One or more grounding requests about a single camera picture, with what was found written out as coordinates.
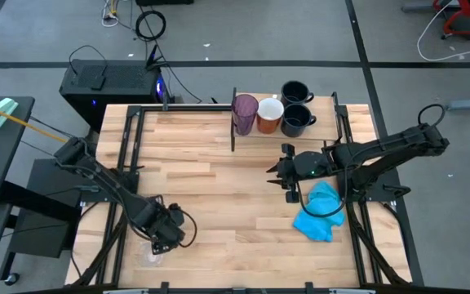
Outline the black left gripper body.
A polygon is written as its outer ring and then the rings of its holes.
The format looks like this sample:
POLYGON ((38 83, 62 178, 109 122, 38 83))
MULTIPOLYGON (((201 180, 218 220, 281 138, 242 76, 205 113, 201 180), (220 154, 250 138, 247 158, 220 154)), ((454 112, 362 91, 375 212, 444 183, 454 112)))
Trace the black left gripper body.
POLYGON ((184 213, 179 205, 172 203, 165 207, 161 200, 161 196, 146 198, 136 214, 136 228, 149 238, 154 255, 177 248, 185 237, 180 228, 184 223, 184 213))

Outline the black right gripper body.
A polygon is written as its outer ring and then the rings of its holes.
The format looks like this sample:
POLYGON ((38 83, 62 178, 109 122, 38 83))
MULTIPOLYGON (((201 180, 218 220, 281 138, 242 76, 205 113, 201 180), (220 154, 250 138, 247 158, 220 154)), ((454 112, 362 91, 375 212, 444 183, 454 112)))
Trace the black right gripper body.
POLYGON ((302 180, 328 176, 330 160, 328 154, 323 152, 304 151, 296 154, 295 147, 291 144, 282 144, 281 148, 285 156, 279 161, 286 161, 286 166, 282 174, 277 174, 277 178, 286 182, 286 201, 299 203, 300 188, 297 184, 302 180))

